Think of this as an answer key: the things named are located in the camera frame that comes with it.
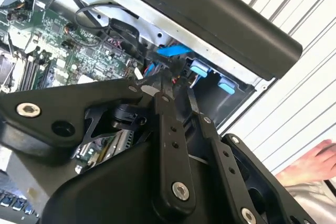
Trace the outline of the person's bare hand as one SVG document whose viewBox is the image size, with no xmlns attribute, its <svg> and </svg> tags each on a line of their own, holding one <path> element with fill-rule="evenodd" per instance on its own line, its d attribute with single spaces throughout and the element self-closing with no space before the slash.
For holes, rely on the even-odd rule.
<svg viewBox="0 0 336 224">
<path fill-rule="evenodd" d="M 335 142 L 327 139 L 275 175 L 285 187 L 335 177 Z"/>
</svg>

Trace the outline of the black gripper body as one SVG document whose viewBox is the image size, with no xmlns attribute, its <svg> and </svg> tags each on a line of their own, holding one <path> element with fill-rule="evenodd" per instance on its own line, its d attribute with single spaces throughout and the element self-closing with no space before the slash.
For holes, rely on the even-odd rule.
<svg viewBox="0 0 336 224">
<path fill-rule="evenodd" d="M 189 156 L 196 206 L 188 216 L 162 216 L 152 200 L 154 143 L 149 138 L 62 185 L 42 223 L 221 223 L 213 173 Z"/>
</svg>

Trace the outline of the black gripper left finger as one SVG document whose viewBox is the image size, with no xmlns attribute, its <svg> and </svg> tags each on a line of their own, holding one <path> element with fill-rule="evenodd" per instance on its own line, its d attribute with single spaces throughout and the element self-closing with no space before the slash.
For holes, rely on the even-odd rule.
<svg viewBox="0 0 336 224">
<path fill-rule="evenodd" d="M 190 215 L 195 192 L 168 75 L 1 96 L 1 144 L 47 166 L 68 164 L 79 146 L 118 130 L 151 134 L 154 209 L 162 216 Z"/>
</svg>

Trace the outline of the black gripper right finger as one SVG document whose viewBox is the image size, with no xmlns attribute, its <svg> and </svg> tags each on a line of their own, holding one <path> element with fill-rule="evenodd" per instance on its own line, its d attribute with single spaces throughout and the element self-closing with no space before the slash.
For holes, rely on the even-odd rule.
<svg viewBox="0 0 336 224">
<path fill-rule="evenodd" d="M 213 121 L 186 92 L 195 133 L 187 141 L 193 156 L 213 173 L 221 223 L 314 223 L 309 214 L 235 134 L 220 137 Z"/>
</svg>

